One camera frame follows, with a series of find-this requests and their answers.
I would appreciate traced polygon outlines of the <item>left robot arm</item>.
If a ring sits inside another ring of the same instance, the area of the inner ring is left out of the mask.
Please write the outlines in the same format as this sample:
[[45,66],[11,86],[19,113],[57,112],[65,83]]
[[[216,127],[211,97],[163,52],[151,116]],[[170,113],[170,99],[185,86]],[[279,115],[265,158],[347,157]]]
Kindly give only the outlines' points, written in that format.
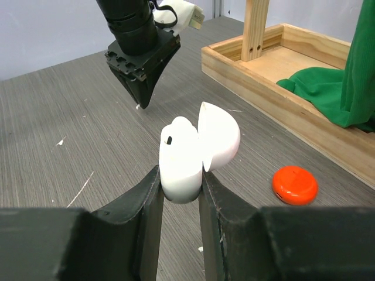
[[115,37],[105,53],[107,64],[136,104],[145,109],[166,65],[180,48],[180,37],[171,30],[177,20],[157,22],[152,11],[176,12],[156,1],[97,3]]

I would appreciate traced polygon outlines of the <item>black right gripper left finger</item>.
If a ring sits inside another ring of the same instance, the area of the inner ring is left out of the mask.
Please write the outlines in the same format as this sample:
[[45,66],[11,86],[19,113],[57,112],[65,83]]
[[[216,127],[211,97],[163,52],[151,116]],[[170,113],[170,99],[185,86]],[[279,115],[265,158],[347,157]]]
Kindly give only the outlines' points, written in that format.
[[81,211],[58,280],[155,280],[164,196],[159,166],[133,188],[93,211]]

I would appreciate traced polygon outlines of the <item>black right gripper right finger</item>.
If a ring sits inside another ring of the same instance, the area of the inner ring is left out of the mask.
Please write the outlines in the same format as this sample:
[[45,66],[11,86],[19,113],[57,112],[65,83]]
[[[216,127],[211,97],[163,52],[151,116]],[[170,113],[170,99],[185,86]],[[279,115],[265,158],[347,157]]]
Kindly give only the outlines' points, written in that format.
[[212,172],[199,194],[206,280],[289,280],[274,248],[268,208],[257,208],[228,189]]

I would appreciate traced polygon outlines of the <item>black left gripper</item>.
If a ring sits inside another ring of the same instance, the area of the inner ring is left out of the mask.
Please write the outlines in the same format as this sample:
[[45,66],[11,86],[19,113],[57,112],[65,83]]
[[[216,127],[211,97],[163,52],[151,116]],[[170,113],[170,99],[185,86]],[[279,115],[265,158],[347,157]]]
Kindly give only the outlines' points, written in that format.
[[180,48],[180,36],[156,26],[150,17],[142,26],[114,32],[105,54],[107,64],[132,99],[145,109],[166,65]]

